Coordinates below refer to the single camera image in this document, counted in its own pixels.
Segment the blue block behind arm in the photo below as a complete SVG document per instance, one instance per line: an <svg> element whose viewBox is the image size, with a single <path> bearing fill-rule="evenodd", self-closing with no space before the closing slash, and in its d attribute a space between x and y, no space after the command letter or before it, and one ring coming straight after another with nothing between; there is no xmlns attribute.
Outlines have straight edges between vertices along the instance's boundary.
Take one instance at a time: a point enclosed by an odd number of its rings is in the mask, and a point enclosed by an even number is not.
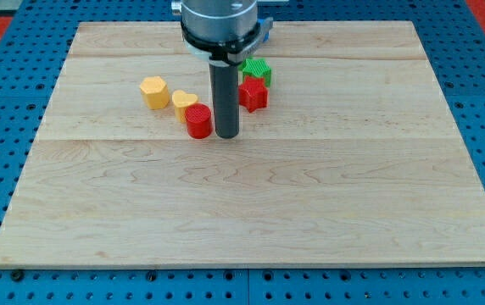
<svg viewBox="0 0 485 305"><path fill-rule="evenodd" d="M273 26L273 19L271 17L265 19L258 19L260 26L259 37L262 42L266 42L269 39L269 32Z"/></svg>

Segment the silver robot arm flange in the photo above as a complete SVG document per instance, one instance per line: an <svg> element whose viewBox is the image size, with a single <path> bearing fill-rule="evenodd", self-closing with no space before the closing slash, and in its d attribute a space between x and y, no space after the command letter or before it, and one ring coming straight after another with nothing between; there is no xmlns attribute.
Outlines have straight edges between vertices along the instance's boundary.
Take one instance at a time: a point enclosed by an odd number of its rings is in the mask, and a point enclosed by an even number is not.
<svg viewBox="0 0 485 305"><path fill-rule="evenodd" d="M258 18L257 0L177 0L171 10L189 52L221 68L251 57L273 27L272 18Z"/></svg>

